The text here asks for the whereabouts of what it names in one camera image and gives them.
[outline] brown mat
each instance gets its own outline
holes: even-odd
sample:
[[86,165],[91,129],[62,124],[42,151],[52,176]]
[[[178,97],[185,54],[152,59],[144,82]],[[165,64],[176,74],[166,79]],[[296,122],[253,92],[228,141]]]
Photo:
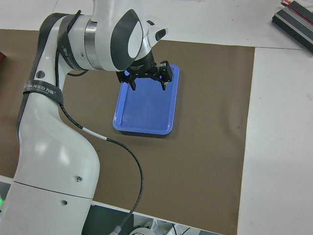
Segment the brown mat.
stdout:
[[[16,119],[37,36],[37,31],[0,30],[0,51],[7,56],[0,68],[0,175],[7,177],[14,176],[18,162]],[[65,107],[83,126],[136,153],[145,173],[137,212],[235,235],[254,48],[162,41],[153,53],[156,62],[166,59],[180,68],[174,127],[165,138],[113,129],[119,90],[114,72],[69,77]],[[94,200],[130,209],[139,189],[133,159],[118,146],[83,135],[101,163]]]

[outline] white cable sleeve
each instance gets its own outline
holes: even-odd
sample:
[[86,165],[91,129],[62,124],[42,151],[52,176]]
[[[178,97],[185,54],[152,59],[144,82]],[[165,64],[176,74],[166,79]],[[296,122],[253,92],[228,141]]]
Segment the white cable sleeve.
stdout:
[[96,137],[99,138],[99,139],[102,139],[102,140],[104,140],[104,141],[107,140],[107,137],[102,136],[102,135],[100,135],[100,134],[97,134],[97,133],[95,133],[95,132],[93,132],[93,131],[91,131],[91,130],[88,130],[88,129],[85,128],[85,127],[83,127],[82,130],[85,131],[85,132],[87,132],[88,134],[91,134],[92,136],[96,136]]

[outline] white table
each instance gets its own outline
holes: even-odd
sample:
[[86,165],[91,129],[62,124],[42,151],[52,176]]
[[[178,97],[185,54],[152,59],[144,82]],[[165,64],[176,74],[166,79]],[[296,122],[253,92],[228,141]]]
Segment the white table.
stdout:
[[[238,235],[313,234],[312,55],[271,25],[280,1],[143,2],[168,24],[167,40],[257,47]],[[0,28],[38,30],[48,14],[77,9],[91,14],[91,0],[2,0]]]

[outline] metal ring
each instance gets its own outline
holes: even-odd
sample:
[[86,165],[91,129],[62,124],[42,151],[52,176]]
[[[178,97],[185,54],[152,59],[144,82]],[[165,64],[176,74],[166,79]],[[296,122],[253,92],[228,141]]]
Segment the metal ring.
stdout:
[[93,66],[96,70],[104,70],[99,63],[95,47],[96,29],[97,23],[89,20],[85,30],[85,51],[91,66]]

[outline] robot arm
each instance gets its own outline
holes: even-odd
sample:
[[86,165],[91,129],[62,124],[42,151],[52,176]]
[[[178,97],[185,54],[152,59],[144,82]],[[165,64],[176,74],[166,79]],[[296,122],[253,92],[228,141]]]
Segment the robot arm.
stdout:
[[92,16],[55,13],[44,21],[18,118],[20,156],[0,213],[2,235],[81,234],[99,160],[59,117],[66,74],[116,71],[133,89],[134,79],[147,74],[165,85],[171,80],[168,62],[156,65],[151,52],[165,32],[144,20],[140,0],[94,0]]

